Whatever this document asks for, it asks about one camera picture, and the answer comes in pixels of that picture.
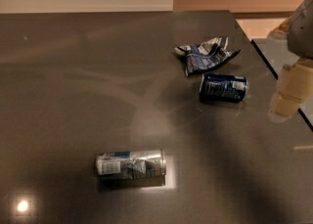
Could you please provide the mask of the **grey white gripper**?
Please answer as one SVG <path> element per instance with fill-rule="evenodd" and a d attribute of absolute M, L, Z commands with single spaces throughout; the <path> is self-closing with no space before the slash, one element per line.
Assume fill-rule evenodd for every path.
<path fill-rule="evenodd" d="M 287 40 L 289 51 L 303 58 L 279 73 L 268 111 L 275 123 L 290 119 L 313 95 L 313 0 L 303 0 L 291 15 Z"/>

